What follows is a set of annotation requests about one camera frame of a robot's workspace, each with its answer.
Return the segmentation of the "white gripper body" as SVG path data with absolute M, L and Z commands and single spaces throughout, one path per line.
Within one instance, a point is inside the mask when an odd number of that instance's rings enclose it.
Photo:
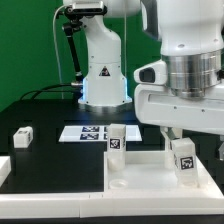
M 134 91 L 137 119 L 144 124 L 224 135 L 224 82 L 208 88 L 203 98 L 174 96 L 162 60 L 134 71 L 138 83 Z

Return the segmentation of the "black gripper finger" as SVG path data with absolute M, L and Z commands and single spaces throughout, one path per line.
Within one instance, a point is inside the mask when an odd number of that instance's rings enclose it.
M 219 151 L 219 159 L 224 161 L 224 142 L 222 142 L 221 146 L 218 149 Z
M 165 139 L 165 149 L 171 150 L 171 141 L 175 139 L 181 139 L 183 135 L 183 130 L 174 127 L 161 127 L 160 132 Z

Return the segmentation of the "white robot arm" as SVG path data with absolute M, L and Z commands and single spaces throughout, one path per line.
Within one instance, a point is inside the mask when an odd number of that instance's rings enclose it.
M 84 28 L 88 74 L 78 100 L 100 111 L 132 102 L 143 124 L 224 135 L 224 0 L 63 0 Z M 161 42 L 161 58 L 134 71 L 134 98 L 121 74 L 120 39 L 104 17 L 142 13 L 143 30 Z

